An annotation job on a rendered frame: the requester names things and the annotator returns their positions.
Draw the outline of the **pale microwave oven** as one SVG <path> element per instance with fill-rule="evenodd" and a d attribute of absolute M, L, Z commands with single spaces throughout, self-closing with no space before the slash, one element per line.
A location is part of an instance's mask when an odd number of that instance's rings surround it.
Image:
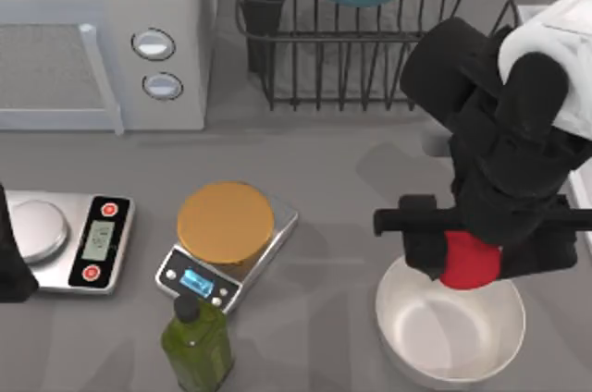
<path fill-rule="evenodd" d="M 0 0 L 0 130 L 111 130 L 79 25 L 98 31 L 125 131 L 204 127 L 217 0 Z M 165 61 L 139 57 L 134 33 L 175 41 Z M 142 79 L 175 75 L 183 93 L 159 101 Z"/>

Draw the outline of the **white metal bowl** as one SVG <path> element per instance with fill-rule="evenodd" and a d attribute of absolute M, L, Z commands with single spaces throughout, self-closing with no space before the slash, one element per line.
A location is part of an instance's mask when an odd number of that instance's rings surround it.
<path fill-rule="evenodd" d="M 523 346 L 526 313 L 510 280 L 455 290 L 396 259 L 375 298 L 377 332 L 396 368 L 436 390 L 468 390 L 505 370 Z"/>

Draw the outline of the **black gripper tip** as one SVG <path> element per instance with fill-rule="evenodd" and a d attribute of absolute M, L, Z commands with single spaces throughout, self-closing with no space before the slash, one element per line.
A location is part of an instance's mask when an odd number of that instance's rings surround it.
<path fill-rule="evenodd" d="M 39 288 L 15 240 L 4 186 L 0 183 L 0 303 L 22 303 Z"/>

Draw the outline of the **silver scale with black panel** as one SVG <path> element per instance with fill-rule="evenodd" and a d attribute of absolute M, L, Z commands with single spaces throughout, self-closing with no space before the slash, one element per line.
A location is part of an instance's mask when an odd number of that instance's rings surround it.
<path fill-rule="evenodd" d="M 108 295 L 123 266 L 135 214 L 132 199 L 8 190 L 20 254 L 40 290 Z"/>

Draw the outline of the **large round microwave knob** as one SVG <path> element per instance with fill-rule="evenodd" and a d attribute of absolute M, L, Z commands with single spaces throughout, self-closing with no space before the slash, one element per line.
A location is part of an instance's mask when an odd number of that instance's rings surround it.
<path fill-rule="evenodd" d="M 176 51 L 173 38 L 156 28 L 134 33 L 131 47 L 139 57 L 149 61 L 165 61 Z"/>

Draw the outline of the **silver scale with wooden plate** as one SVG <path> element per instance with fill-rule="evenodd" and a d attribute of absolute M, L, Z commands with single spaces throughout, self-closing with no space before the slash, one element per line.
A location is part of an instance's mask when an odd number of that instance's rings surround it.
<path fill-rule="evenodd" d="M 232 312 L 298 224 L 299 213 L 242 181 L 209 183 L 179 208 L 177 238 L 155 274 L 168 296 Z"/>

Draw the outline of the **green bottle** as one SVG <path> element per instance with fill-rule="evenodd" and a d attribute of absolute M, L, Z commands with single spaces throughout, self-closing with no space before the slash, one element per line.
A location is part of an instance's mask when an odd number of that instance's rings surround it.
<path fill-rule="evenodd" d="M 173 301 L 161 347 L 184 392 L 217 392 L 233 365 L 227 317 L 192 294 Z"/>

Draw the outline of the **small round microwave knob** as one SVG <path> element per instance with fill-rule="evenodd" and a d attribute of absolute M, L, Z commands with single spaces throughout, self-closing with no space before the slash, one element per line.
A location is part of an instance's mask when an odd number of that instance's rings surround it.
<path fill-rule="evenodd" d="M 183 93 L 183 84 L 175 75 L 159 72 L 142 79 L 142 89 L 151 98 L 159 101 L 172 101 Z"/>

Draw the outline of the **red cup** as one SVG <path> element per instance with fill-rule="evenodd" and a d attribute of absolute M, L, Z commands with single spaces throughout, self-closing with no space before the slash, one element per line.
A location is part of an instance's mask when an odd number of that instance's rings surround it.
<path fill-rule="evenodd" d="M 446 231 L 447 255 L 439 281 L 457 290 L 481 288 L 500 274 L 501 251 L 465 231 Z"/>

